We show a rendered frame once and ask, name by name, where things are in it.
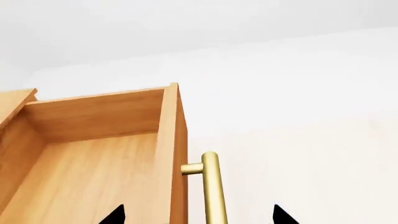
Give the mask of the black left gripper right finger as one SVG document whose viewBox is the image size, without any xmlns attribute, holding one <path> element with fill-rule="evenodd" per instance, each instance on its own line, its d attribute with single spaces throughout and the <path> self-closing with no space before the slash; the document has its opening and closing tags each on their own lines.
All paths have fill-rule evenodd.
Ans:
<svg viewBox="0 0 398 224">
<path fill-rule="evenodd" d="M 274 205 L 272 219 L 274 224 L 299 224 L 299 222 L 297 222 L 279 205 Z"/>
</svg>

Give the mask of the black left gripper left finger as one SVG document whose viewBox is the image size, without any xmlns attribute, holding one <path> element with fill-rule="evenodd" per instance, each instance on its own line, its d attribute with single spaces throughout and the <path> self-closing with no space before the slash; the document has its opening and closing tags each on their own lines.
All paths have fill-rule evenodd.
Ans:
<svg viewBox="0 0 398 224">
<path fill-rule="evenodd" d="M 99 224 L 124 224 L 125 219 L 124 205 L 119 205 L 108 216 L 101 220 Z"/>
</svg>

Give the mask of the light wooden drawer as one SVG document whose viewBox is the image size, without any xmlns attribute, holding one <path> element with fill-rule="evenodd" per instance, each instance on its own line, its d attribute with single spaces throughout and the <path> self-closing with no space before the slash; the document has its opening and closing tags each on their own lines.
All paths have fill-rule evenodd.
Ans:
<svg viewBox="0 0 398 224">
<path fill-rule="evenodd" d="M 178 85 L 28 102 L 0 129 L 0 224 L 188 224 Z"/>
</svg>

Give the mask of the light wooden cabinet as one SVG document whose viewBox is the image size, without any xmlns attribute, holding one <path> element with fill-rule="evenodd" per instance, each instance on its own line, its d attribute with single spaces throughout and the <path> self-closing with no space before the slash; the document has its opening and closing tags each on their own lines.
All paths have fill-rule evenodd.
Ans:
<svg viewBox="0 0 398 224">
<path fill-rule="evenodd" d="M 0 129 L 4 128 L 28 102 L 36 101 L 37 89 L 0 92 Z"/>
</svg>

